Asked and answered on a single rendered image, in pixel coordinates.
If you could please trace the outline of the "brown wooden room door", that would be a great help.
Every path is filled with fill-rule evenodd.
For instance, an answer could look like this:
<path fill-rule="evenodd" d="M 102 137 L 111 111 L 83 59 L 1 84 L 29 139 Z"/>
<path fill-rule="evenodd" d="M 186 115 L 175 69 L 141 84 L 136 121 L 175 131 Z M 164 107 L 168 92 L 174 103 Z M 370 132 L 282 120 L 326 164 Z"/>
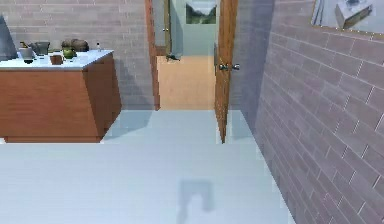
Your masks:
<path fill-rule="evenodd" d="M 222 144 L 226 139 L 238 1 L 220 0 L 219 4 L 219 30 L 215 47 L 215 115 Z M 219 64 L 227 64 L 228 70 L 219 70 Z"/>

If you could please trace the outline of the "framed green landscape picture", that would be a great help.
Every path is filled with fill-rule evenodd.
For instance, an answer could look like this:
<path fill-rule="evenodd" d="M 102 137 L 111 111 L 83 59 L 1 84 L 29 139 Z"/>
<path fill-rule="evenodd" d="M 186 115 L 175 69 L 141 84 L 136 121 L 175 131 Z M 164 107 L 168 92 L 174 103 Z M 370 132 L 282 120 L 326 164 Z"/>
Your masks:
<path fill-rule="evenodd" d="M 216 0 L 190 0 L 186 2 L 187 24 L 215 24 Z"/>

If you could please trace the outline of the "brown bread loaf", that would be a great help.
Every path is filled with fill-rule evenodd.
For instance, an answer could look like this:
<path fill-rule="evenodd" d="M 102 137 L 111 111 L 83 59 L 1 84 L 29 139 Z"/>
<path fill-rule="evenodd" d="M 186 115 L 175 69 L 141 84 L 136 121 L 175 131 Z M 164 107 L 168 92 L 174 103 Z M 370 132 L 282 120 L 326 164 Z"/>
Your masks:
<path fill-rule="evenodd" d="M 62 48 L 72 48 L 76 52 L 87 52 L 89 45 L 86 40 L 82 39 L 67 39 L 61 43 Z"/>

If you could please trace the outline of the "green apple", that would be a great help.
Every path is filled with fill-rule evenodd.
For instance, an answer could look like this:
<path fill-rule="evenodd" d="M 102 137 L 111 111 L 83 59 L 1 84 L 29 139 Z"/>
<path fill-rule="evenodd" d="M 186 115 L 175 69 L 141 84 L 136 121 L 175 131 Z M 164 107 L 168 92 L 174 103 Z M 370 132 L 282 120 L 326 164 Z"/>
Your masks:
<path fill-rule="evenodd" d="M 62 51 L 65 59 L 73 59 L 77 56 L 76 51 L 71 47 L 63 48 Z"/>

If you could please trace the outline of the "brown wooden kitchen counter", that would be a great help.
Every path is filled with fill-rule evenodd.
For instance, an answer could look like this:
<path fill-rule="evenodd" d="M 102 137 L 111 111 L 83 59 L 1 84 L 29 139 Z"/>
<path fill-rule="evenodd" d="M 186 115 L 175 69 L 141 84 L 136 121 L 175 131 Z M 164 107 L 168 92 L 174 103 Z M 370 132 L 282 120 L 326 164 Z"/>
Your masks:
<path fill-rule="evenodd" d="M 61 65 L 0 63 L 0 138 L 7 143 L 98 143 L 121 109 L 111 50 Z"/>

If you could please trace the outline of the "dark grey pot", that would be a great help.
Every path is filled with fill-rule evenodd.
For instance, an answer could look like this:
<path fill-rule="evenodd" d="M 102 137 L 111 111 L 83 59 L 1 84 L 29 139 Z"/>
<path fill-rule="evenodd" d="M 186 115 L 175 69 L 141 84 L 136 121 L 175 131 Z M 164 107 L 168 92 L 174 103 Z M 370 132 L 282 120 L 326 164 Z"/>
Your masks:
<path fill-rule="evenodd" d="M 32 48 L 32 50 L 38 55 L 47 55 L 48 49 L 50 46 L 49 42 L 34 42 L 30 43 L 29 46 Z"/>

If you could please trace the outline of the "grey cone-shaped object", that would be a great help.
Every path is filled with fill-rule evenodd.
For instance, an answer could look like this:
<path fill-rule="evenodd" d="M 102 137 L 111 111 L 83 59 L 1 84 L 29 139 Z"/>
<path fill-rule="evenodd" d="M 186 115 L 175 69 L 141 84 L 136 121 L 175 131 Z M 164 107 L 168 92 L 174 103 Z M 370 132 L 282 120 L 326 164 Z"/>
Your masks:
<path fill-rule="evenodd" d="M 15 44 L 4 16 L 0 14 L 0 62 L 18 57 Z"/>

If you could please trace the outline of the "framed grey wall picture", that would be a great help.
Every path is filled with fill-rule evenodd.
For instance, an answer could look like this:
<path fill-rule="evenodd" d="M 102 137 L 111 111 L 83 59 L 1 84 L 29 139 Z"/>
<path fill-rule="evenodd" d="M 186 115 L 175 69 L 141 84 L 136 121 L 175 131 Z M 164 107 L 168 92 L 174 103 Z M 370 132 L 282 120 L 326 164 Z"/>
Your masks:
<path fill-rule="evenodd" d="M 384 34 L 384 0 L 315 0 L 311 24 Z"/>

